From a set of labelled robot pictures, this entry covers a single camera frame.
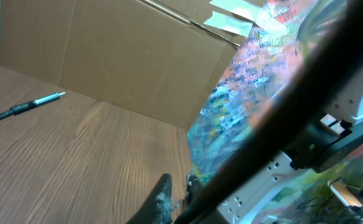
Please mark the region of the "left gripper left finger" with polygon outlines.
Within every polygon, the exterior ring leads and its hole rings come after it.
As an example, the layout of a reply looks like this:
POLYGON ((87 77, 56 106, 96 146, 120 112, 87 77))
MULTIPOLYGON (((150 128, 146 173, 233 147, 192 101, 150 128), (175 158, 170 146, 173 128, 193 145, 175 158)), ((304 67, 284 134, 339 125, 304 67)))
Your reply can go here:
POLYGON ((172 223, 172 177, 163 174, 139 210, 127 224, 170 224, 172 223))

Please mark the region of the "cardboard box wall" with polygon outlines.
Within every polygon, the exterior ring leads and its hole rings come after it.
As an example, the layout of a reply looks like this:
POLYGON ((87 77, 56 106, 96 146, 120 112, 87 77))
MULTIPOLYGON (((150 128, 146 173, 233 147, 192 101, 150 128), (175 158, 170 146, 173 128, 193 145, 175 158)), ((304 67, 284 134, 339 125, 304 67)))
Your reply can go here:
POLYGON ((244 37, 209 1, 2 0, 0 66, 189 129, 244 37))

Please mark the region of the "black cable silver plug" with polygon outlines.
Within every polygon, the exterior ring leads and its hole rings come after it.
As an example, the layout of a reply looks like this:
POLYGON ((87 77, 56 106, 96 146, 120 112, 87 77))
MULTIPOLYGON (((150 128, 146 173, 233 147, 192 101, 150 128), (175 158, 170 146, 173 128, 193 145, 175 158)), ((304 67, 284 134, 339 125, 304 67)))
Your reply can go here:
POLYGON ((66 94, 65 91, 63 92, 56 92, 47 96, 43 96, 41 98, 38 98, 36 100, 28 101, 27 103, 22 103, 16 106, 13 106, 9 108, 8 110, 0 113, 0 121, 8 118, 10 116, 16 116, 22 113, 25 113, 27 111, 33 110, 35 108, 38 108, 40 106, 44 106, 48 103, 54 102, 59 100, 62 96, 66 94))

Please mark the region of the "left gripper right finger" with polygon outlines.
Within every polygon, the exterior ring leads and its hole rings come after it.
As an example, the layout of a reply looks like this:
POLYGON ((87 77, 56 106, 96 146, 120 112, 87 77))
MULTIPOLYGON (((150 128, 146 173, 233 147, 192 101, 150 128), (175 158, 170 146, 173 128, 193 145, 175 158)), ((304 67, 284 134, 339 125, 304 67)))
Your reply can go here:
POLYGON ((202 184, 196 175, 189 175, 186 185, 186 205, 190 205, 200 194, 202 184))

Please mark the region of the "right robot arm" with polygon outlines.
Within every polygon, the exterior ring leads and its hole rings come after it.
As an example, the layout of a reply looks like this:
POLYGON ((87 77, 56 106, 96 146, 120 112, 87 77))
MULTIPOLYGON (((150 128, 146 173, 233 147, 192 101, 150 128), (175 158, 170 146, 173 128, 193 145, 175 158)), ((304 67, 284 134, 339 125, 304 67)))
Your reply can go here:
POLYGON ((292 142, 278 152, 252 180, 227 197, 211 221, 251 223, 259 211, 287 184, 308 170, 322 173, 363 144, 363 66, 332 99, 325 110, 343 132, 316 118, 292 142))

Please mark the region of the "white tape strip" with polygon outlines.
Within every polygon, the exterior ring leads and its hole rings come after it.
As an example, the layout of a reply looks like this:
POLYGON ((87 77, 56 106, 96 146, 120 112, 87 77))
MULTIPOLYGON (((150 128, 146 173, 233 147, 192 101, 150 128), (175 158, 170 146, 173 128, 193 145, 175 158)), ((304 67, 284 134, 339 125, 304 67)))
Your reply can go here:
POLYGON ((262 8, 244 0, 212 0, 210 4, 253 21, 257 26, 274 36, 283 36, 288 28, 262 8))
POLYGON ((253 27, 251 22, 241 21, 219 12, 213 12, 212 16, 204 24, 244 37, 248 37, 253 27))

